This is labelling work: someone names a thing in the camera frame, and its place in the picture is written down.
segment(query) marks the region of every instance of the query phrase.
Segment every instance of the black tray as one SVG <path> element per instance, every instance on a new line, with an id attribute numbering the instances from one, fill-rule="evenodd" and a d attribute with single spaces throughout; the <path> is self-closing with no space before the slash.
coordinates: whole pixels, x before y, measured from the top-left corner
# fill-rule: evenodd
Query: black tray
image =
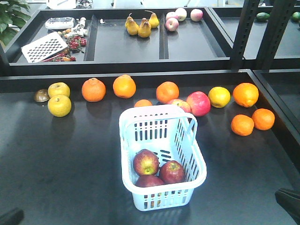
<path id="1" fill-rule="evenodd" d="M 259 7 L 259 12 L 270 13 L 273 7 Z M 225 32 L 230 37 L 232 43 L 235 39 L 235 34 L 240 21 L 241 7 L 209 7 L 212 14 L 219 21 Z M 300 7 L 295 6 L 295 11 L 300 11 Z M 249 62 L 256 59 L 267 22 L 257 22 L 254 20 L 247 46 L 244 52 L 244 57 Z M 281 39 L 280 45 L 275 55 L 272 68 L 294 68 L 294 64 L 299 64 L 300 58 L 300 32 L 299 24 L 289 20 Z M 246 64 L 247 68 L 254 68 L 254 64 Z"/>
<path id="2" fill-rule="evenodd" d="M 168 32 L 164 27 L 165 15 L 175 9 L 148 9 L 160 19 L 160 26 L 152 30 L 149 38 L 129 36 L 124 27 L 129 13 L 138 23 L 143 17 L 150 17 L 145 9 L 40 10 L 5 53 L 14 75 L 227 69 L 230 40 L 208 8 L 200 9 L 203 11 L 200 22 L 187 18 L 176 32 Z M 49 32 L 45 28 L 48 18 L 63 16 L 87 19 L 89 36 L 84 53 L 75 55 L 77 62 L 27 63 L 20 47 Z"/>
<path id="3" fill-rule="evenodd" d="M 24 210 L 23 225 L 98 224 L 285 224 L 292 218 L 275 200 L 279 188 L 300 190 L 300 176 L 287 151 L 299 151 L 299 134 L 249 70 L 130 74 L 137 92 L 130 99 L 114 95 L 120 74 L 40 75 L 0 78 L 0 211 Z M 107 87 L 105 98 L 88 103 L 81 86 L 98 77 Z M 33 94 L 54 82 L 71 88 L 71 113 L 53 117 L 47 103 Z M 197 118 L 197 142 L 207 164 L 206 181 L 194 190 L 187 206 L 140 212 L 121 179 L 120 114 L 141 98 L 157 103 L 156 87 L 164 81 L 179 85 L 180 98 L 214 86 L 232 93 L 241 82 L 260 90 L 255 106 L 244 108 L 233 99 L 222 109 Z M 251 115 L 256 108 L 276 115 L 272 130 L 234 134 L 231 119 Z"/>

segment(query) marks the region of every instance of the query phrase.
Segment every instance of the white plastic basket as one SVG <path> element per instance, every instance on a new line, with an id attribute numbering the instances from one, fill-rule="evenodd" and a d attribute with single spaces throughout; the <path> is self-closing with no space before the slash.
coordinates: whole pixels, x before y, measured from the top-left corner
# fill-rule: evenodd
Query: white plastic basket
<path id="1" fill-rule="evenodd" d="M 136 208 L 157 210 L 188 204 L 194 188 L 206 179 L 206 164 L 195 139 L 197 120 L 176 105 L 154 105 L 125 110 L 120 115 L 121 167 L 124 186 Z M 142 149 L 153 151 L 159 166 L 170 160 L 183 165 L 183 183 L 137 187 L 133 159 Z"/>

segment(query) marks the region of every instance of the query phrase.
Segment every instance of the pink apple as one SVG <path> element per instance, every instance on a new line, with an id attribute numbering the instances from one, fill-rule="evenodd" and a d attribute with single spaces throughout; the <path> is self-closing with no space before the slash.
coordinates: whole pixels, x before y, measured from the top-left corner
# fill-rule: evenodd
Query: pink apple
<path id="1" fill-rule="evenodd" d="M 175 18 L 170 18 L 165 22 L 165 27 L 168 31 L 176 31 L 179 27 L 179 22 Z"/>
<path id="2" fill-rule="evenodd" d="M 165 20 L 168 20 L 170 18 L 175 18 L 176 20 L 178 20 L 178 15 L 175 12 L 168 12 L 167 15 L 165 16 Z"/>
<path id="3" fill-rule="evenodd" d="M 183 111 L 185 111 L 186 113 L 190 113 L 191 112 L 191 107 L 189 106 L 189 104 L 186 101 L 183 101 L 181 99 L 178 99 L 178 98 L 172 99 L 167 104 L 177 105 L 178 107 L 180 107 L 181 109 L 183 109 Z"/>
<path id="4" fill-rule="evenodd" d="M 184 21 L 187 17 L 187 11 L 184 8 L 178 8 L 175 10 L 175 13 L 178 15 L 178 21 Z"/>
<path id="5" fill-rule="evenodd" d="M 203 12 L 200 9 L 194 8 L 191 11 L 191 19 L 194 22 L 199 22 L 203 17 Z"/>
<path id="6" fill-rule="evenodd" d="M 191 113 L 194 116 L 204 116 L 210 111 L 210 99 L 201 92 L 195 91 L 187 97 L 187 103 L 191 107 Z"/>

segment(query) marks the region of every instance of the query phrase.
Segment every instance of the pear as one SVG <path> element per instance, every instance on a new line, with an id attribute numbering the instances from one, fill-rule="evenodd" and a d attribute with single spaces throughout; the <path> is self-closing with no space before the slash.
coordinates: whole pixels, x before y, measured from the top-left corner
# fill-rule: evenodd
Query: pear
<path id="1" fill-rule="evenodd" d="M 151 24 L 151 29 L 158 27 L 159 26 L 159 20 L 158 20 L 158 17 L 156 15 L 156 13 L 154 13 L 152 11 L 148 11 L 148 10 L 145 10 L 145 11 L 152 13 L 151 16 L 150 16 L 150 19 L 149 19 L 149 23 Z"/>
<path id="2" fill-rule="evenodd" d="M 151 25 L 148 21 L 145 21 L 143 24 L 140 25 L 138 35 L 141 38 L 147 38 L 151 34 Z"/>
<path id="3" fill-rule="evenodd" d="M 126 22 L 125 22 L 125 27 L 127 28 L 127 23 L 129 20 L 133 20 L 133 18 L 130 16 L 132 13 L 129 14 L 129 16 L 127 17 L 126 19 Z"/>
<path id="4" fill-rule="evenodd" d="M 139 25 L 133 19 L 130 19 L 127 23 L 128 34 L 136 35 L 138 31 L 139 31 Z"/>
<path id="5" fill-rule="evenodd" d="M 145 22 L 149 22 L 146 18 L 142 19 L 142 22 L 140 24 L 140 27 L 142 27 L 144 25 Z"/>

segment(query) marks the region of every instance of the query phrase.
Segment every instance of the orange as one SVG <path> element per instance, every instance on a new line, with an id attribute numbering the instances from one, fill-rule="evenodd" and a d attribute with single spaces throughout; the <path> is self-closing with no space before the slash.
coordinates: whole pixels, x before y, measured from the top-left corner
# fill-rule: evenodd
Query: orange
<path id="1" fill-rule="evenodd" d="M 81 93 L 88 102 L 98 102 L 104 98 L 106 88 L 102 81 L 94 77 L 83 83 Z"/>
<path id="2" fill-rule="evenodd" d="M 141 100 L 136 102 L 135 107 L 151 106 L 151 105 L 153 105 L 153 104 L 149 100 L 141 99 Z"/>
<path id="3" fill-rule="evenodd" d="M 248 136 L 254 128 L 253 120 L 243 114 L 236 115 L 231 121 L 231 130 L 237 135 Z"/>
<path id="4" fill-rule="evenodd" d="M 271 129 L 275 122 L 275 115 L 269 109 L 257 109 L 252 115 L 254 127 L 259 130 Z"/>
<path id="5" fill-rule="evenodd" d="M 168 101 L 178 97 L 179 88 L 171 81 L 163 82 L 156 88 L 156 98 L 163 104 L 167 104 Z"/>
<path id="6" fill-rule="evenodd" d="M 123 74 L 117 77 L 112 85 L 113 92 L 120 98 L 131 98 L 136 91 L 136 85 L 131 76 Z"/>
<path id="7" fill-rule="evenodd" d="M 232 96 L 237 104 L 249 108 L 258 100 L 258 89 L 254 84 L 240 83 L 233 89 Z"/>

